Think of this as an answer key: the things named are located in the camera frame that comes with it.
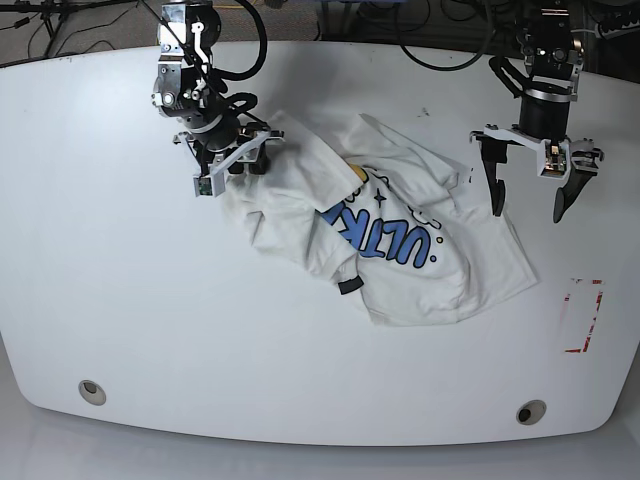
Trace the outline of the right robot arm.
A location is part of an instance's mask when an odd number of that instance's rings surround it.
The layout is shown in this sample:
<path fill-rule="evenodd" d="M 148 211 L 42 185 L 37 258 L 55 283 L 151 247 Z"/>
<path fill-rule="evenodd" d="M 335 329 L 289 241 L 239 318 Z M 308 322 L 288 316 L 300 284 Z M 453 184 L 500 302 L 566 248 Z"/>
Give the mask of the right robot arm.
<path fill-rule="evenodd" d="M 211 1 L 171 1 L 155 16 L 161 53 L 152 103 L 162 116 L 183 125 L 174 142 L 195 161 L 198 179 L 225 173 L 263 175 L 271 164 L 267 144 L 283 138 L 253 113 L 255 94 L 228 92 L 229 81 L 255 77 L 267 56 L 260 14 L 248 1 L 239 5 L 253 19 L 259 45 L 254 64 L 242 72 L 214 66 L 213 47 L 222 22 Z"/>

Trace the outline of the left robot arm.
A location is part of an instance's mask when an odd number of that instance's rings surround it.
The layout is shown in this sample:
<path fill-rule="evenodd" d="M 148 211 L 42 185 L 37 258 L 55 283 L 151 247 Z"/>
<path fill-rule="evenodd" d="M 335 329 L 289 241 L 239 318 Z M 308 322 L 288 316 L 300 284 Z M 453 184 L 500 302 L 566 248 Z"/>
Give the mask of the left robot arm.
<path fill-rule="evenodd" d="M 525 70 L 520 71 L 504 56 L 492 57 L 489 67 L 520 101 L 519 120 L 507 129 L 488 124 L 473 131 L 470 138 L 479 143 L 494 216 L 502 215 L 506 200 L 506 185 L 497 177 L 497 167 L 507 162 L 508 147 L 514 145 L 535 153 L 538 176 L 565 182 L 554 200 L 553 222 L 559 223 L 598 175 L 604 160 L 604 152 L 593 140 L 567 136 L 584 48 L 571 31 L 566 1 L 526 1 L 516 15 L 515 38 Z"/>

